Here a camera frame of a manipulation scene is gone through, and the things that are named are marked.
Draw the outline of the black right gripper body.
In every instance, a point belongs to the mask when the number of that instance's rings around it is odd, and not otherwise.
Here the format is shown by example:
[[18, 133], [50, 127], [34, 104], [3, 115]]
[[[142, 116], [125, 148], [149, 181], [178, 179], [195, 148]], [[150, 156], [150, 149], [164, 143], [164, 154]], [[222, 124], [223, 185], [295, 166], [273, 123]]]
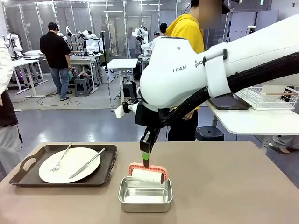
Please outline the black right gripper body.
[[162, 113], [168, 113], [169, 109], [158, 109], [153, 111], [144, 105], [144, 102], [137, 104], [137, 110], [135, 113], [135, 123], [146, 127], [148, 130], [153, 131], [168, 126], [163, 122]]

